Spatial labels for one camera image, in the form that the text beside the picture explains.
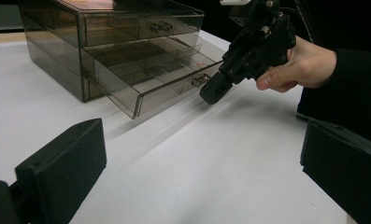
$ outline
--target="white tabletop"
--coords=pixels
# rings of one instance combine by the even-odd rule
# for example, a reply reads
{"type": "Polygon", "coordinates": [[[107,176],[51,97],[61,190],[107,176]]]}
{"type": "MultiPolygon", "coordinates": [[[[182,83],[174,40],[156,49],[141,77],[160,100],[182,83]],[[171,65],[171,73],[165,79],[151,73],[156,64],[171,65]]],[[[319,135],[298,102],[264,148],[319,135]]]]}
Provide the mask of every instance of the white tabletop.
{"type": "Polygon", "coordinates": [[[79,101],[24,41],[0,43],[0,180],[12,184],[14,168],[70,126],[102,118],[107,168],[71,223],[345,224],[302,172],[301,91],[257,91],[245,80],[215,105],[191,92],[132,120],[106,97],[79,101]]]}

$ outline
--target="transparent drawer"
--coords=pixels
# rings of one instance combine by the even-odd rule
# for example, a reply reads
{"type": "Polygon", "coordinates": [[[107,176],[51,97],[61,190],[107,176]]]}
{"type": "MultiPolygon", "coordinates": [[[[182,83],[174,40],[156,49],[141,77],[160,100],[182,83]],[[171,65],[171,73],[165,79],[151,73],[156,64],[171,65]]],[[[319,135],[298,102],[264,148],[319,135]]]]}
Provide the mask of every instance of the transparent drawer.
{"type": "Polygon", "coordinates": [[[218,70],[204,13],[171,0],[19,0],[30,57],[82,102],[108,96],[134,119],[218,70]]]}
{"type": "Polygon", "coordinates": [[[218,63],[200,53],[200,42],[197,35],[175,35],[85,50],[93,57],[93,80],[134,119],[215,74],[218,63]]]}

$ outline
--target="person's hand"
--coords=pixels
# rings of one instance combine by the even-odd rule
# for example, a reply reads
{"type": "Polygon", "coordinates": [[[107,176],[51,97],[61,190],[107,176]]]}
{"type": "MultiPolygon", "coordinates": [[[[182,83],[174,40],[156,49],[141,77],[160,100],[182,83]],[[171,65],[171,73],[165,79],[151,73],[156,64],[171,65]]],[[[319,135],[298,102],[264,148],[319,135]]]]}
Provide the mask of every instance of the person's hand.
{"type": "Polygon", "coordinates": [[[319,88],[329,81],[335,66],[334,51],[297,36],[295,47],[288,50],[288,61],[283,65],[270,67],[257,79],[256,85],[261,91],[272,89],[279,92],[286,92],[298,84],[307,88],[319,88]]]}

